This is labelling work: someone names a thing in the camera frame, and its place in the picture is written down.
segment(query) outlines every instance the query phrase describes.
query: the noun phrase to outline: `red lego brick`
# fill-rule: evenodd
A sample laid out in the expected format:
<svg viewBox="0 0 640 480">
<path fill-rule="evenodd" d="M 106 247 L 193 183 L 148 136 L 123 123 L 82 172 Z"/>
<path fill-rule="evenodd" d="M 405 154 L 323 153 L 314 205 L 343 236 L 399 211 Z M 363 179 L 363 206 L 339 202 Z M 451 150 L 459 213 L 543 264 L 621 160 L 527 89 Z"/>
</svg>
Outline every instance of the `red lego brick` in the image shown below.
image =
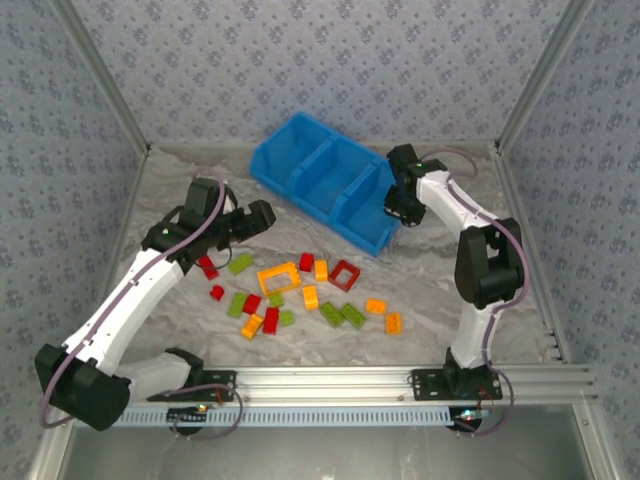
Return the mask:
<svg viewBox="0 0 640 480">
<path fill-rule="evenodd" d="M 310 272 L 313 268 L 313 253 L 303 253 L 300 255 L 300 270 Z"/>
<path fill-rule="evenodd" d="M 211 295 L 211 298 L 219 302 L 224 295 L 224 288 L 222 288 L 220 285 L 216 285 L 211 289 L 209 295 Z"/>
<path fill-rule="evenodd" d="M 244 307 L 242 307 L 242 311 L 244 313 L 248 313 L 249 315 L 253 315 L 258 310 L 260 306 L 261 298 L 253 293 L 247 297 L 247 300 L 244 302 Z"/>
<path fill-rule="evenodd" d="M 280 318 L 280 309 L 275 307 L 267 308 L 267 313 L 264 316 L 264 323 L 262 324 L 262 333 L 269 335 L 275 335 L 278 328 L 278 319 Z"/>
<path fill-rule="evenodd" d="M 351 273 L 351 277 L 346 283 L 338 282 L 338 276 L 342 273 L 343 270 L 346 270 Z M 360 269 L 355 265 L 350 264 L 346 260 L 340 260 L 338 264 L 335 266 L 331 275 L 329 275 L 329 282 L 338 287 L 340 290 L 344 292 L 348 292 L 353 287 L 353 284 L 356 283 L 356 280 L 360 276 Z"/>
<path fill-rule="evenodd" d="M 213 265 L 213 262 L 209 258 L 209 255 L 205 255 L 204 257 L 200 258 L 198 260 L 198 265 L 209 280 L 213 280 L 218 275 L 220 275 L 218 273 L 218 270 L 216 270 L 216 267 Z"/>
</svg>

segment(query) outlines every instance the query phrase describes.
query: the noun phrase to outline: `cable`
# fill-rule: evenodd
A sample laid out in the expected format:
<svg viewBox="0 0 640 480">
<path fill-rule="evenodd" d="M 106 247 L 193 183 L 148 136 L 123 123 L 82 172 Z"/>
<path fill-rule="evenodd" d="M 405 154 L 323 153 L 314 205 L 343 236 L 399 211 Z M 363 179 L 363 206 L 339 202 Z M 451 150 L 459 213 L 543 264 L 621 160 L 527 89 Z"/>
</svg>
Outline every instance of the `cable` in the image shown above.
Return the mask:
<svg viewBox="0 0 640 480">
<path fill-rule="evenodd" d="M 472 427 L 462 422 L 459 422 L 459 421 L 455 422 L 457 425 L 463 426 L 464 428 L 471 430 L 472 435 L 476 437 L 485 437 L 487 435 L 491 435 L 494 432 L 497 432 L 498 430 L 500 430 L 502 427 L 506 425 L 506 423 L 509 421 L 509 418 L 513 410 L 513 405 L 515 403 L 515 393 L 513 391 L 513 385 L 511 384 L 511 380 L 509 380 L 509 377 L 507 377 L 507 375 L 502 370 L 495 368 L 492 365 L 491 360 L 489 360 L 489 355 L 487 353 L 487 350 L 489 349 L 489 338 L 491 337 L 491 332 L 493 331 L 493 327 L 496 322 L 496 314 L 501 312 L 502 310 L 506 310 L 507 308 L 515 307 L 516 305 L 518 305 L 520 302 L 524 300 L 527 293 L 529 292 L 529 266 L 527 264 L 527 258 L 524 254 L 524 250 L 522 246 L 520 245 L 518 240 L 511 234 L 511 232 L 507 230 L 502 224 L 500 224 L 493 218 L 489 217 L 488 215 L 484 214 L 483 212 L 477 210 L 471 204 L 469 204 L 464 198 L 462 198 L 453 188 L 453 185 L 451 183 L 452 181 L 453 181 L 453 175 L 449 175 L 449 177 L 447 178 L 447 190 L 449 191 L 449 193 L 451 193 L 453 198 L 455 198 L 458 201 L 458 203 L 460 203 L 460 205 L 466 208 L 471 214 L 476 215 L 478 218 L 493 225 L 513 245 L 516 252 L 518 253 L 518 257 L 520 258 L 520 263 L 522 264 L 523 276 L 524 276 L 524 283 L 522 285 L 522 289 L 520 290 L 520 293 L 518 294 L 518 296 L 507 303 L 498 305 L 493 309 L 493 311 L 491 312 L 491 316 L 489 317 L 489 324 L 487 326 L 487 329 L 484 333 L 484 337 L 482 339 L 482 358 L 484 360 L 485 365 L 487 366 L 490 372 L 501 377 L 504 380 L 504 382 L 507 384 L 507 387 L 509 388 L 509 407 L 507 408 L 507 412 L 505 413 L 505 416 L 501 419 L 500 422 L 498 422 L 493 427 L 487 430 L 484 430 L 480 433 L 477 433 Z"/>
<path fill-rule="evenodd" d="M 468 150 L 461 150 L 459 148 L 451 148 L 451 147 L 442 147 L 442 148 L 438 148 L 436 150 L 431 150 L 430 152 L 425 153 L 424 155 L 422 155 L 420 157 L 420 160 L 424 160 L 427 157 L 430 157 L 432 155 L 437 155 L 438 153 L 453 153 L 456 155 L 461 156 L 462 158 L 464 158 L 465 160 L 467 160 L 469 162 L 469 164 L 471 165 L 471 167 L 473 168 L 473 173 L 467 173 L 467 172 L 463 172 L 463 171 L 459 171 L 459 172 L 455 172 L 454 176 L 455 177 L 466 177 L 466 178 L 475 178 L 478 176 L 478 164 L 473 160 L 473 158 L 484 158 L 482 155 L 476 154 L 476 153 L 472 153 Z"/>
<path fill-rule="evenodd" d="M 229 250 L 229 258 L 227 259 L 226 262 L 224 262 L 219 267 L 216 267 L 214 265 L 213 266 L 214 270 L 220 270 L 221 268 L 224 268 L 224 267 L 228 266 L 231 263 L 231 260 L 233 259 L 233 250 L 231 249 L 231 245 L 227 246 L 226 250 Z M 200 265 L 200 259 L 196 260 L 196 267 L 200 268 L 203 271 L 208 268 L 208 267 L 203 267 L 202 265 Z"/>
<path fill-rule="evenodd" d="M 65 417 L 65 418 L 63 418 L 61 420 L 53 422 L 53 423 L 49 423 L 47 421 L 47 413 L 49 411 L 49 402 L 51 401 L 51 397 L 53 396 L 53 391 L 54 391 L 56 385 L 58 384 L 58 381 L 60 381 L 60 377 L 62 377 L 62 374 L 69 367 L 69 365 L 71 364 L 73 359 L 76 358 L 78 356 L 78 353 L 80 353 L 80 351 L 84 348 L 85 342 L 87 342 L 91 337 L 93 337 L 96 334 L 96 332 L 98 331 L 100 326 L 105 322 L 105 320 L 107 319 L 109 314 L 122 301 L 122 299 L 129 292 L 129 290 L 131 290 L 135 285 L 138 284 L 138 281 L 142 278 L 142 276 L 145 273 L 147 273 L 157 263 L 161 262 L 162 260 L 164 260 L 168 256 L 173 255 L 178 250 L 180 250 L 180 249 L 186 247 L 187 245 L 189 245 L 196 238 L 198 238 L 200 235 L 202 235 L 202 233 L 207 228 L 209 228 L 209 225 L 211 225 L 211 223 L 216 218 L 218 213 L 222 210 L 222 206 L 223 206 L 224 200 L 225 200 L 225 185 L 224 185 L 224 182 L 222 180 L 218 180 L 218 185 L 219 185 L 218 201 L 216 202 L 216 205 L 213 208 L 213 211 L 211 212 L 211 215 L 209 215 L 209 218 L 207 218 L 204 221 L 204 223 L 202 225 L 200 225 L 200 227 L 195 232 L 193 232 L 191 235 L 189 235 L 183 241 L 181 241 L 180 243 L 174 245 L 173 247 L 171 247 L 170 249 L 166 250 L 165 252 L 160 253 L 157 257 L 153 258 L 151 261 L 149 261 L 149 263 L 147 263 L 144 267 L 142 267 L 138 271 L 138 273 L 136 273 L 131 278 L 129 283 L 127 283 L 124 286 L 124 288 L 120 292 L 118 292 L 118 294 L 114 297 L 114 299 L 111 301 L 111 303 L 109 303 L 109 305 L 107 305 L 107 307 L 103 310 L 102 314 L 98 317 L 98 319 L 95 321 L 93 326 L 89 329 L 89 332 L 87 332 L 87 335 L 84 337 L 83 341 L 80 342 L 71 352 L 69 352 L 67 357 L 62 361 L 60 366 L 56 369 L 56 371 L 54 372 L 53 376 L 51 377 L 51 380 L 49 380 L 49 383 L 47 384 L 47 388 L 45 389 L 44 396 L 42 398 L 42 405 L 40 407 L 40 426 L 42 428 L 55 428 L 55 427 L 58 427 L 60 425 L 64 425 L 65 423 L 67 423 L 69 420 L 71 420 L 73 418 L 71 416 L 68 416 L 68 417 Z"/>
<path fill-rule="evenodd" d="M 480 387 L 478 389 L 478 393 L 480 395 L 484 395 L 485 397 L 487 397 L 489 399 L 489 401 L 491 402 L 491 406 L 489 407 L 489 414 L 493 413 L 493 396 L 487 391 L 486 388 Z M 482 400 L 478 401 L 478 408 L 482 409 Z"/>
<path fill-rule="evenodd" d="M 173 425 L 171 425 L 171 430 L 173 431 L 173 433 L 175 433 L 177 436 L 182 438 L 188 438 L 188 439 L 193 438 L 195 440 L 213 440 L 216 438 L 226 437 L 227 435 L 233 433 L 238 428 L 238 426 L 240 425 L 240 421 L 242 420 L 242 414 L 244 413 L 244 403 L 242 401 L 242 396 L 240 395 L 240 393 L 238 393 L 238 391 L 235 388 L 230 387 L 229 385 L 225 385 L 224 383 L 208 383 L 206 385 L 198 385 L 196 387 L 187 387 L 187 388 L 179 388 L 178 390 L 171 390 L 169 392 L 165 392 L 163 395 L 168 397 L 178 393 L 199 392 L 200 390 L 209 390 L 210 388 L 215 388 L 216 392 L 218 392 L 218 395 L 219 395 L 219 389 L 222 388 L 227 392 L 231 392 L 231 394 L 238 399 L 238 407 L 239 407 L 238 415 L 236 416 L 236 419 L 231 424 L 231 426 L 221 431 L 220 433 L 214 433 L 212 435 L 198 435 L 197 437 L 192 437 L 191 435 L 182 435 L 180 432 L 178 432 L 178 423 L 180 423 L 180 420 L 182 420 L 182 418 L 186 414 L 181 413 L 173 421 Z"/>
</svg>

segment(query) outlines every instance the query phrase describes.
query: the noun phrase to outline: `orange frame brick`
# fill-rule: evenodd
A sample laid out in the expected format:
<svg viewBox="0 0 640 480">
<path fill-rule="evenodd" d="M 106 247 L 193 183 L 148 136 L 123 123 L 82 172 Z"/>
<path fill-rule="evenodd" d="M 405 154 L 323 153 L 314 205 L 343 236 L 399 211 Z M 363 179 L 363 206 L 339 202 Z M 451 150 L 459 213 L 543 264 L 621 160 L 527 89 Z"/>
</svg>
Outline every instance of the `orange frame brick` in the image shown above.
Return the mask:
<svg viewBox="0 0 640 480">
<path fill-rule="evenodd" d="M 266 281 L 268 279 L 285 274 L 288 274 L 291 278 L 291 283 L 289 285 L 274 288 L 273 290 L 267 289 Z M 293 290 L 294 288 L 298 288 L 302 283 L 302 281 L 300 280 L 300 274 L 298 273 L 298 269 L 296 268 L 296 264 L 293 262 L 283 263 L 282 265 L 278 265 L 277 267 L 268 268 L 266 270 L 258 272 L 258 281 L 260 282 L 260 288 L 262 289 L 262 293 L 264 293 L 265 297 L 268 297 L 269 295 L 272 295 L 274 293 Z"/>
</svg>

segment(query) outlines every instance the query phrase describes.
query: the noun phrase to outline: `orange lego brick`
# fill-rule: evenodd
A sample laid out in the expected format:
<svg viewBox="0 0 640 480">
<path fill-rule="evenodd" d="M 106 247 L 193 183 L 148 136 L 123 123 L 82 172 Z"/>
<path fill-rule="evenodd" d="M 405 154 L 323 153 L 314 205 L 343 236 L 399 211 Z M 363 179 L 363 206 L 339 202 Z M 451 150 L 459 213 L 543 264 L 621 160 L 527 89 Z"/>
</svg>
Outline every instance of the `orange lego brick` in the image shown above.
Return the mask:
<svg viewBox="0 0 640 480">
<path fill-rule="evenodd" d="M 302 294 L 304 295 L 304 305 L 307 310 L 318 308 L 318 292 L 315 285 L 302 287 Z"/>
<path fill-rule="evenodd" d="M 329 279 L 329 266 L 326 260 L 316 260 L 313 267 L 316 271 L 317 282 L 326 282 Z"/>
<path fill-rule="evenodd" d="M 378 300 L 377 298 L 367 298 L 365 310 L 369 313 L 375 313 L 376 315 L 384 315 L 384 312 L 387 311 L 387 302 Z"/>
<path fill-rule="evenodd" d="M 277 277 L 278 275 L 289 275 L 291 283 L 285 285 L 284 287 L 268 289 L 266 283 L 267 280 L 273 277 Z M 258 272 L 258 281 L 260 282 L 260 288 L 262 289 L 262 293 L 264 293 L 265 297 L 273 295 L 274 293 L 293 290 L 294 288 L 298 288 L 302 283 L 302 281 L 300 280 L 300 274 L 298 273 L 298 269 L 296 268 L 296 264 L 293 262 L 283 263 L 282 265 L 278 265 L 277 267 L 268 268 L 266 270 Z"/>
<path fill-rule="evenodd" d="M 401 313 L 390 313 L 386 318 L 387 324 L 387 333 L 389 335 L 396 335 L 398 333 L 402 333 L 402 314 Z"/>
<path fill-rule="evenodd" d="M 249 317 L 247 323 L 244 324 L 244 327 L 242 327 L 240 333 L 247 340 L 252 340 L 253 337 L 255 337 L 256 332 L 260 328 L 260 325 L 262 325 L 262 322 L 264 322 L 264 319 L 254 313 Z"/>
</svg>

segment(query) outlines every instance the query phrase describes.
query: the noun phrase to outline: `green lego brick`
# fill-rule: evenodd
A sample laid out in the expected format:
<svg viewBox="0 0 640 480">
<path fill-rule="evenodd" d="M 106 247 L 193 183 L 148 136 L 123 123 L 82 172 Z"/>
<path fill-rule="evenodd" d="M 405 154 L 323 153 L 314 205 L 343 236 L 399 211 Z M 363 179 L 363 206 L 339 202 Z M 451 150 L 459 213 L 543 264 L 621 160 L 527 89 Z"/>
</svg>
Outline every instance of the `green lego brick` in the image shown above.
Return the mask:
<svg viewBox="0 0 640 480">
<path fill-rule="evenodd" d="M 333 328 L 338 328 L 344 323 L 344 316 L 331 302 L 323 303 L 320 307 L 320 313 L 329 321 Z"/>
<path fill-rule="evenodd" d="M 295 319 L 293 318 L 293 312 L 291 310 L 282 310 L 280 312 L 280 319 L 278 320 L 280 326 L 286 327 L 287 325 L 293 325 Z"/>
<path fill-rule="evenodd" d="M 362 327 L 364 322 L 367 321 L 367 317 L 360 313 L 358 309 L 350 303 L 345 304 L 345 306 L 340 310 L 340 313 L 344 315 L 347 321 L 356 328 Z"/>
<path fill-rule="evenodd" d="M 227 315 L 233 318 L 240 318 L 242 316 L 242 309 L 244 308 L 244 302 L 247 301 L 246 293 L 236 292 L 233 294 L 233 298 L 231 299 L 231 306 L 229 307 L 229 311 Z"/>
<path fill-rule="evenodd" d="M 269 304 L 272 307 L 281 307 L 284 305 L 284 298 L 280 292 L 273 293 L 269 295 Z"/>
<path fill-rule="evenodd" d="M 248 253 L 243 253 L 229 264 L 229 271 L 234 275 L 244 272 L 253 265 L 253 257 Z"/>
</svg>

